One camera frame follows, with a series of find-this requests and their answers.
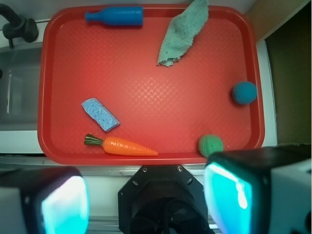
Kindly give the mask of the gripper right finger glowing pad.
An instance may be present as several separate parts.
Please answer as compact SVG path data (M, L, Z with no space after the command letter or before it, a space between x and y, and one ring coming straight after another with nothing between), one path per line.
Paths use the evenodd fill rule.
M312 231L309 145L212 154L204 170L208 211L223 234Z

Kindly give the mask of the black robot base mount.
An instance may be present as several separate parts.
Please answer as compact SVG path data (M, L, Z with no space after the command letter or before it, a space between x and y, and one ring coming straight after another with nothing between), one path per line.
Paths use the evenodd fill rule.
M142 166L118 192L124 234L212 234L203 185L181 165Z

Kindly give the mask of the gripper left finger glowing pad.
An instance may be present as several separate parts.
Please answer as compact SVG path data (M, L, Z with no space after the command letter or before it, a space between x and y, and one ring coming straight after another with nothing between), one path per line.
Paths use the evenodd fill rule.
M88 184L75 167L0 174L2 234L84 234L89 216Z

